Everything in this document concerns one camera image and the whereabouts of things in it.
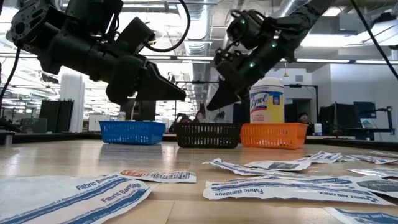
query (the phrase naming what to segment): computer monitor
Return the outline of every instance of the computer monitor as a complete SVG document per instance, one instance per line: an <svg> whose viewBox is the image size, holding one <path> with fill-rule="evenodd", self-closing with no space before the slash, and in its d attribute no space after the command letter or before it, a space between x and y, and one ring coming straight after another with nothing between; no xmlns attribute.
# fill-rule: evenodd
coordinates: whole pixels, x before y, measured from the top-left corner
<svg viewBox="0 0 398 224"><path fill-rule="evenodd" d="M336 104L337 125L342 128L360 128L361 123L356 116L354 105Z"/></svg>
<svg viewBox="0 0 398 224"><path fill-rule="evenodd" d="M322 106L319 109L318 122L333 124L335 122L335 106Z"/></svg>
<svg viewBox="0 0 398 224"><path fill-rule="evenodd" d="M373 102L354 102L355 113L358 119L376 119L376 105Z"/></svg>

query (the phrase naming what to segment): ceiling light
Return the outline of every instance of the ceiling light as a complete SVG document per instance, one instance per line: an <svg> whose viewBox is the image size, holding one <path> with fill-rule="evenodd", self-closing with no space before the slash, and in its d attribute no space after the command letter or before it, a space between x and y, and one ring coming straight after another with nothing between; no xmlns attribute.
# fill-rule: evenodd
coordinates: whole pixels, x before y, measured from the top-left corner
<svg viewBox="0 0 398 224"><path fill-rule="evenodd" d="M123 4L123 8L164 8L161 4ZM169 6L170 9L177 9L175 6Z"/></svg>
<svg viewBox="0 0 398 224"><path fill-rule="evenodd" d="M337 16L341 12L342 12L342 9L337 8L337 7L331 7L323 14L323 16Z"/></svg>
<svg viewBox="0 0 398 224"><path fill-rule="evenodd" d="M25 109L25 106L3 106L5 109Z"/></svg>
<svg viewBox="0 0 398 224"><path fill-rule="evenodd" d="M148 60L170 60L170 56L157 56L157 55L150 55L146 56Z"/></svg>
<svg viewBox="0 0 398 224"><path fill-rule="evenodd" d="M297 59L297 62L308 62L308 63L348 63L349 60L338 60L338 59Z"/></svg>
<svg viewBox="0 0 398 224"><path fill-rule="evenodd" d="M360 64L378 64L378 65L385 65L387 64L384 60L357 60L355 63ZM390 61L391 65L398 65L398 61Z"/></svg>
<svg viewBox="0 0 398 224"><path fill-rule="evenodd" d="M0 57L15 58L15 53L1 53ZM34 54L19 54L19 58L37 58Z"/></svg>
<svg viewBox="0 0 398 224"><path fill-rule="evenodd" d="M351 39L345 35L310 34L301 42L303 47L344 47Z"/></svg>
<svg viewBox="0 0 398 224"><path fill-rule="evenodd" d="M214 57L179 56L178 60L213 60Z"/></svg>
<svg viewBox="0 0 398 224"><path fill-rule="evenodd" d="M182 63L204 63L204 64L210 64L209 61L192 61L192 60L183 60Z"/></svg>

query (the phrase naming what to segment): white lid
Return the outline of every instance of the white lid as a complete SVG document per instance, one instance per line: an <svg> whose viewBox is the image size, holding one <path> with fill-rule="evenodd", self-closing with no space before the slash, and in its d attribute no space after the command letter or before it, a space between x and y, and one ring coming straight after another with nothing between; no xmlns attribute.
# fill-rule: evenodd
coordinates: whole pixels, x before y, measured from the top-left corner
<svg viewBox="0 0 398 224"><path fill-rule="evenodd" d="M283 87L284 81L281 78L265 77L263 79L260 79L253 86L261 86L261 85L274 85L274 86L282 86Z"/></svg>

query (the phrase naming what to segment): table surface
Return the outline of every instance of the table surface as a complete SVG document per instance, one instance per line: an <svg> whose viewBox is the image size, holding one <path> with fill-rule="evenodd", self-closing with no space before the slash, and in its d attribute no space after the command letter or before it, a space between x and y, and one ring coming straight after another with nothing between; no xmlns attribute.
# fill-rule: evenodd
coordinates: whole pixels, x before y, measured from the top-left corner
<svg viewBox="0 0 398 224"><path fill-rule="evenodd" d="M385 212L398 215L390 206L358 203L310 202L303 200L227 199L209 201L203 198L205 182L227 181L242 177L205 161L221 158L245 164L261 160L294 160L318 151L343 154L367 154L367 149L307 145L304 149L182 149L174 142L156 146L123 146L102 141L82 140L14 144L0 147L0 177L35 175L98 176L125 169L171 172L188 170L197 173L196 184L162 184L147 200L124 215L106 223L340 223L324 207L357 212ZM310 175L353 175L347 169L397 167L370 162L336 162L314 164L305 173Z"/></svg>
<svg viewBox="0 0 398 224"><path fill-rule="evenodd" d="M177 137L176 134L163 134L163 137ZM335 139L336 136L307 136L307 139ZM351 139L355 140L355 136L339 136L340 139Z"/></svg>

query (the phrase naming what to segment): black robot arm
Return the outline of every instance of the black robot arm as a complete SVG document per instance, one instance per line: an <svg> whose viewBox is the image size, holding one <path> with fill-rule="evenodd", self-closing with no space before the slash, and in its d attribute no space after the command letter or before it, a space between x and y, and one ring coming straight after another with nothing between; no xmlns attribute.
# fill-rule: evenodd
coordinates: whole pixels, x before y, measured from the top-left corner
<svg viewBox="0 0 398 224"><path fill-rule="evenodd" d="M216 51L214 61L220 73L219 87L207 109L216 110L247 97L250 88L283 58L293 62L295 49L334 1L312 0L291 15L277 19L254 10L233 11L235 19L227 29L233 42ZM228 52L234 44L254 50L250 54Z"/></svg>
<svg viewBox="0 0 398 224"><path fill-rule="evenodd" d="M135 92L138 101L185 99L183 90L139 54L154 40L150 28L136 17L117 32L122 0L70 0L66 12L52 0L26 0L19 6L7 38L36 54L43 71L57 74L66 66L107 82L106 94L118 104Z"/></svg>

